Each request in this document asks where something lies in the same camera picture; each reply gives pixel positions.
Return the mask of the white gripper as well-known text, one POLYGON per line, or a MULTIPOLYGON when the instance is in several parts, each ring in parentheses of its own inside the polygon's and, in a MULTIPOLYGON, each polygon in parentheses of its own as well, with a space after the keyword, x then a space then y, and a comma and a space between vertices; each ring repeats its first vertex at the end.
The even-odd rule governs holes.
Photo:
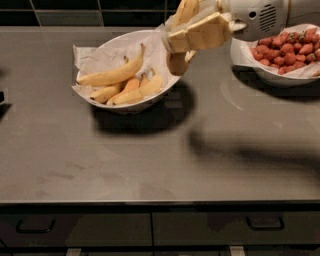
POLYGON ((290 0, 181 0, 161 39, 167 51, 170 32, 178 31, 185 31, 187 47, 194 51, 220 47, 231 35, 256 41, 285 28, 289 7, 290 0))

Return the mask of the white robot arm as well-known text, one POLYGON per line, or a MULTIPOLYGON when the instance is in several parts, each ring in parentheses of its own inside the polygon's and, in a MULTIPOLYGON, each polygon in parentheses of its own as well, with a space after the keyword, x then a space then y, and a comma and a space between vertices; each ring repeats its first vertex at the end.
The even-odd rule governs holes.
POLYGON ((320 0, 182 0, 161 28, 171 53, 204 50, 234 37, 256 41, 300 24, 320 25, 320 0))

